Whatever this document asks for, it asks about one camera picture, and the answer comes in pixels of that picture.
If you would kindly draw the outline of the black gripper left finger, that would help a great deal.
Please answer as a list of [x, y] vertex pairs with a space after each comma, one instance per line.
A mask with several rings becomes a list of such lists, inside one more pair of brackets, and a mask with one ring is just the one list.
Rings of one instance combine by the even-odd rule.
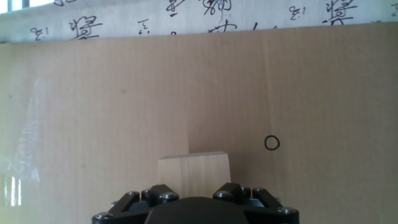
[[165, 184], [153, 185], [140, 192], [125, 193], [107, 212], [91, 218], [92, 224], [145, 224], [150, 212], [158, 205], [179, 199], [179, 195]]

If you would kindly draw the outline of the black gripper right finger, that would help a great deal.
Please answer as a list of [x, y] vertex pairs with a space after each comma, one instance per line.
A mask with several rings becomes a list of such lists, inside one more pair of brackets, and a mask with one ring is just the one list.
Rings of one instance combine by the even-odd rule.
[[299, 224], [297, 209], [283, 206], [262, 187], [242, 187], [236, 183], [225, 183], [216, 190], [212, 199], [232, 206], [227, 211], [240, 215], [245, 223]]

